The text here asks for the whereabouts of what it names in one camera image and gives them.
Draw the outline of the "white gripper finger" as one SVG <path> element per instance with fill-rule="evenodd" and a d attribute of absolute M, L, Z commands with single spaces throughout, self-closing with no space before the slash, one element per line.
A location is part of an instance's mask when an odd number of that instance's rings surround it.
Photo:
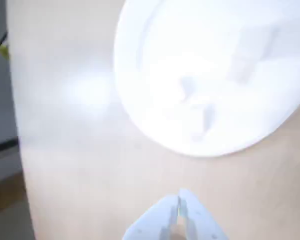
<path fill-rule="evenodd" d="M 169 240 L 171 227 L 176 224 L 179 198 L 168 195 L 151 206 L 125 232 L 125 240 Z"/>
<path fill-rule="evenodd" d="M 179 216 L 185 219 L 186 239 L 225 240 L 228 238 L 210 212 L 191 191 L 180 189 L 178 198 Z"/>

